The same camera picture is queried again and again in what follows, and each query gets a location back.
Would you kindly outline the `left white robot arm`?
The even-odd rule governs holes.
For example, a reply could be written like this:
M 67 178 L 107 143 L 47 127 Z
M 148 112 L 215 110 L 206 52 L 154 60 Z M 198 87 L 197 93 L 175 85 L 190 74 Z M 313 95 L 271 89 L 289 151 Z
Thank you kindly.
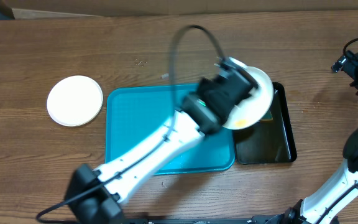
M 214 80 L 202 79 L 173 116 L 129 152 L 95 169 L 83 164 L 74 171 L 63 204 L 80 223 L 121 222 L 122 204 L 144 182 L 177 155 L 226 127 L 242 102 L 262 88 L 242 62 L 229 58 L 219 66 Z

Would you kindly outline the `white plate top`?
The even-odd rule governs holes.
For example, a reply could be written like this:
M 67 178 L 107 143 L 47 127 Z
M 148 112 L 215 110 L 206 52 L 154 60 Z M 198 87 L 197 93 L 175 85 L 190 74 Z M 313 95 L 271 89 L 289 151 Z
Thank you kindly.
M 62 126 L 82 126 L 99 114 L 103 99 L 103 91 L 96 81 L 74 75 L 59 81 L 50 90 L 47 112 Z

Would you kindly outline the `green yellow sponge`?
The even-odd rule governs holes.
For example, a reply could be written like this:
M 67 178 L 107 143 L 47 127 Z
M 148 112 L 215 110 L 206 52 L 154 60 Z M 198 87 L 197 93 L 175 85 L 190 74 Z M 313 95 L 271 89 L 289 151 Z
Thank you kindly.
M 266 121 L 272 121 L 273 120 L 273 115 L 272 112 L 270 110 L 268 110 L 264 116 L 260 119 L 260 122 L 266 122 Z

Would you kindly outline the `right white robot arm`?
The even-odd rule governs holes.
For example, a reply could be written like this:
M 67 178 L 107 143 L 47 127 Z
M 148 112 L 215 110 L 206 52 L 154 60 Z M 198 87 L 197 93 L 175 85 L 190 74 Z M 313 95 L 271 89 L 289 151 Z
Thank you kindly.
M 344 46 L 331 69 L 348 74 L 353 79 L 350 86 L 357 89 L 358 96 L 358 53 L 347 50 L 357 41 L 358 38 L 353 39 Z M 267 223 L 338 223 L 337 214 L 358 196 L 358 128 L 347 139 L 342 155 L 344 160 L 338 170 L 315 193 Z

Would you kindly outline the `white plate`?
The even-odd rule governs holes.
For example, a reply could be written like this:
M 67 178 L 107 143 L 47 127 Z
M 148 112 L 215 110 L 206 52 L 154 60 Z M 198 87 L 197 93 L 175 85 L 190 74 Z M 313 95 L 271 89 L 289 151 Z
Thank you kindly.
M 261 69 L 247 66 L 243 62 L 229 57 L 229 61 L 244 68 L 256 80 L 259 87 L 250 91 L 250 97 L 236 105 L 223 127 L 231 130 L 248 128 L 259 122 L 268 112 L 273 101 L 273 83 Z
M 50 90 L 47 112 L 62 126 L 82 126 L 99 114 L 103 99 L 103 91 L 96 81 L 74 75 L 59 81 Z

